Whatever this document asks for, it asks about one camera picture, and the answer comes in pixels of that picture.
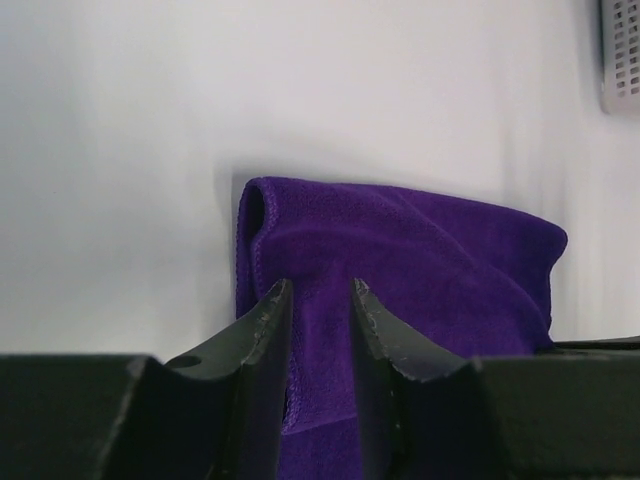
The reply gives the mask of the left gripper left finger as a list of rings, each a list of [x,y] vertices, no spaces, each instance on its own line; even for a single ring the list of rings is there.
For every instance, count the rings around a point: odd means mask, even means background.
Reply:
[[[273,479],[293,287],[166,363],[142,355],[5,355],[5,479]]]

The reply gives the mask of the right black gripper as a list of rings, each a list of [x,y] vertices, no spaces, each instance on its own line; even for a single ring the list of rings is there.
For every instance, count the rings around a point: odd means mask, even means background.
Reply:
[[[640,339],[625,337],[601,340],[579,340],[556,342],[552,348],[554,354],[561,355],[610,355],[638,356]]]

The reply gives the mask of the purple microfiber towel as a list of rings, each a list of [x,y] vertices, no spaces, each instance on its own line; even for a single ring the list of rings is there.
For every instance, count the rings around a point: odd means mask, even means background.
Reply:
[[[358,479],[350,283],[462,357],[547,347],[560,227],[517,210],[405,188],[260,177],[239,201],[236,312],[280,279],[293,320],[278,475]]]

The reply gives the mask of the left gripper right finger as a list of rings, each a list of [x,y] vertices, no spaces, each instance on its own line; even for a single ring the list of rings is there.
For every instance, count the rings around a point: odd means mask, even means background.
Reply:
[[[351,284],[367,479],[635,479],[639,355],[464,359]]]

